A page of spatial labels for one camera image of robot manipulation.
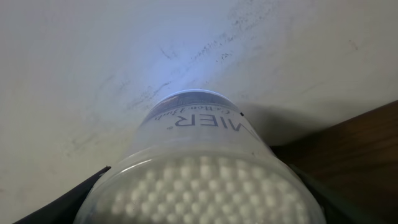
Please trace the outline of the white tub container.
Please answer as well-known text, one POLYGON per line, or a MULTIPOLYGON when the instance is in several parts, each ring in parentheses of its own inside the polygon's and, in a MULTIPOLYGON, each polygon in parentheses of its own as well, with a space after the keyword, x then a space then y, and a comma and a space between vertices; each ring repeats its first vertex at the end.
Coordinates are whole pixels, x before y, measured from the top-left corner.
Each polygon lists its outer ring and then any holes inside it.
POLYGON ((157 103, 76 223, 325 223, 299 177, 239 108, 208 90, 157 103))

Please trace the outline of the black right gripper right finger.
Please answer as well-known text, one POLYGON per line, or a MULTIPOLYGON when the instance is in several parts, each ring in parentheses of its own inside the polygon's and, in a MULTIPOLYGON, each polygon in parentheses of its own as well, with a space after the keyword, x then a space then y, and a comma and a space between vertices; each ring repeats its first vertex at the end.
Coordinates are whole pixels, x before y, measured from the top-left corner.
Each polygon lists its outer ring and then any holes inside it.
POLYGON ((320 204, 327 224, 386 224, 327 189, 296 166, 289 165, 289 168, 298 175, 320 204))

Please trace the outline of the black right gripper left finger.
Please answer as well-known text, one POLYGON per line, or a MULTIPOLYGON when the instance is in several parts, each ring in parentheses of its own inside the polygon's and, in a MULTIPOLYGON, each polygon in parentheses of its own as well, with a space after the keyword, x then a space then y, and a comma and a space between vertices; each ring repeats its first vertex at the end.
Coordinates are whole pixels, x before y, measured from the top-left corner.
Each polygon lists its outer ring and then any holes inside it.
POLYGON ((94 184, 110 166, 106 166, 53 202, 14 222, 14 224, 72 224, 94 184))

